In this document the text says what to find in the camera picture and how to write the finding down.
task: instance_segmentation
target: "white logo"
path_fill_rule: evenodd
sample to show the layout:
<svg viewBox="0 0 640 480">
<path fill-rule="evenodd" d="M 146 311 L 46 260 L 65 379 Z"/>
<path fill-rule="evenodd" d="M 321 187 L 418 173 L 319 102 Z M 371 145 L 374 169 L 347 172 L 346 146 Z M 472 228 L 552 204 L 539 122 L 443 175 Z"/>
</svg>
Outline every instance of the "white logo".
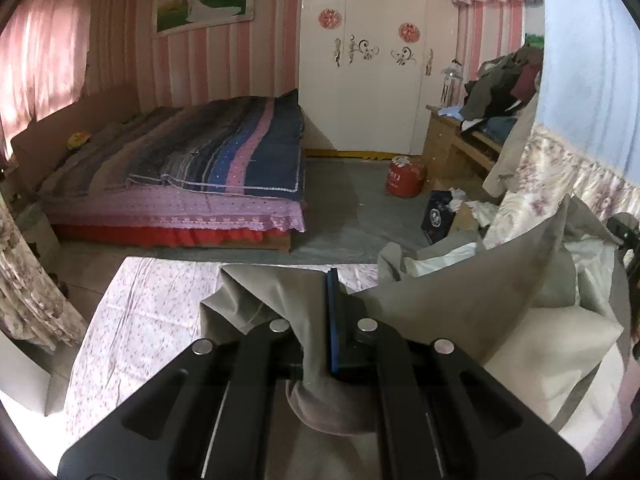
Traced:
<svg viewBox="0 0 640 480">
<path fill-rule="evenodd" d="M 431 225 L 434 227 L 440 227 L 440 224 L 442 224 L 442 218 L 440 217 L 440 212 L 437 209 L 432 209 L 429 212 L 429 218 L 431 219 Z"/>
</svg>

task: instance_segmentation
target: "white wardrobe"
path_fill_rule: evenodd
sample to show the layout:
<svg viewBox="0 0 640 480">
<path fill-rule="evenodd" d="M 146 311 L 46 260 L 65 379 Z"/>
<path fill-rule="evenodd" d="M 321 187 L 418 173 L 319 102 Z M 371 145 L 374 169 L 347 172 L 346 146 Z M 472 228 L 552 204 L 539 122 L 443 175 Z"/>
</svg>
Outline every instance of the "white wardrobe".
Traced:
<svg viewBox="0 0 640 480">
<path fill-rule="evenodd" d="M 305 147 L 421 153 L 457 34 L 451 0 L 302 0 Z"/>
</svg>

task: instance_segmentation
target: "wooden desk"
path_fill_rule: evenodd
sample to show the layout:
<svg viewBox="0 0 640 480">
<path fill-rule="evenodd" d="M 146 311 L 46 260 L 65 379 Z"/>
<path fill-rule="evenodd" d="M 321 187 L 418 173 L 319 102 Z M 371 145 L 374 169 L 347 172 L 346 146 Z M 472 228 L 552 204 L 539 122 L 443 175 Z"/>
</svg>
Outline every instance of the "wooden desk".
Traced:
<svg viewBox="0 0 640 480">
<path fill-rule="evenodd" d="M 437 107 L 427 108 L 431 111 L 431 119 L 422 150 L 422 161 L 427 170 L 423 192 L 429 193 L 436 180 L 447 180 L 461 183 L 461 189 L 477 196 L 479 183 L 495 165 L 501 147 L 480 132 L 462 137 L 460 121 L 438 115 Z M 488 197 L 475 200 L 488 200 Z"/>
</svg>

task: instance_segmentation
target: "pink bed sheet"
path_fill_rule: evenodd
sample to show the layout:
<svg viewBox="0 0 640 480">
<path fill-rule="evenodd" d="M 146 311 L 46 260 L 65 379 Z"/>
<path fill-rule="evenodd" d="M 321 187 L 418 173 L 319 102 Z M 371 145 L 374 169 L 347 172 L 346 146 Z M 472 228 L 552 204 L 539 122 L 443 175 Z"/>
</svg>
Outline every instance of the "pink bed sheet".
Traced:
<svg viewBox="0 0 640 480">
<path fill-rule="evenodd" d="M 183 229 L 305 230 L 299 202 L 131 186 L 84 198 L 43 200 L 51 224 Z"/>
</svg>

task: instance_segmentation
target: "framed picture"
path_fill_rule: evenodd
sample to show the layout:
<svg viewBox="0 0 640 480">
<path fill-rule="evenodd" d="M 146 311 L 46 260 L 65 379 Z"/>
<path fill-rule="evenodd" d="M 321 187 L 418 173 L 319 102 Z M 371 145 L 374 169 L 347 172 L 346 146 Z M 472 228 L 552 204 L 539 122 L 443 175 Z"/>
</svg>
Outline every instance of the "framed picture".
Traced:
<svg viewBox="0 0 640 480">
<path fill-rule="evenodd" d="M 254 0 L 154 0 L 152 27 L 158 37 L 253 18 Z"/>
</svg>

